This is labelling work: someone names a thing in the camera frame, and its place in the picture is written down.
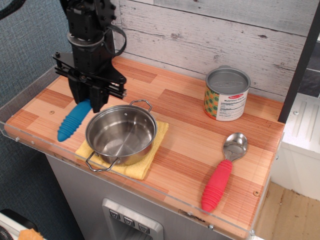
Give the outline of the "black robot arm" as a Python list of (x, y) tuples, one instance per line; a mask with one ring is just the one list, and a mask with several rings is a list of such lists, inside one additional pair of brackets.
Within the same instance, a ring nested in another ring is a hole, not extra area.
[(68, 79), (72, 96), (79, 104), (88, 100), (94, 113), (107, 104), (109, 96), (123, 99), (126, 78), (112, 60), (123, 53), (115, 49), (113, 33), (125, 32), (112, 24), (116, 6), (109, 0), (62, 0), (68, 21), (67, 39), (72, 52), (56, 52), (56, 73)]

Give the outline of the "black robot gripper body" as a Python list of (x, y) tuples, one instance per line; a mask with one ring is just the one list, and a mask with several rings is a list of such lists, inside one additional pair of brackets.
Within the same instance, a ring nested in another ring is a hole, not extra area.
[(56, 52), (56, 73), (67, 78), (87, 79), (92, 86), (105, 88), (109, 95), (124, 98), (126, 78), (112, 65), (112, 57), (104, 46), (105, 34), (94, 40), (83, 40), (68, 33), (72, 52)]

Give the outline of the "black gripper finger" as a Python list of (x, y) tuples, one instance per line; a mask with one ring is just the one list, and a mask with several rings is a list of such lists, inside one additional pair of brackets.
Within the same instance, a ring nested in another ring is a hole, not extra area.
[(89, 98), (93, 112), (98, 113), (108, 102), (109, 93), (103, 87), (91, 86), (89, 90)]
[(84, 100), (90, 99), (90, 87), (86, 78), (79, 79), (69, 77), (68, 84), (77, 105)]

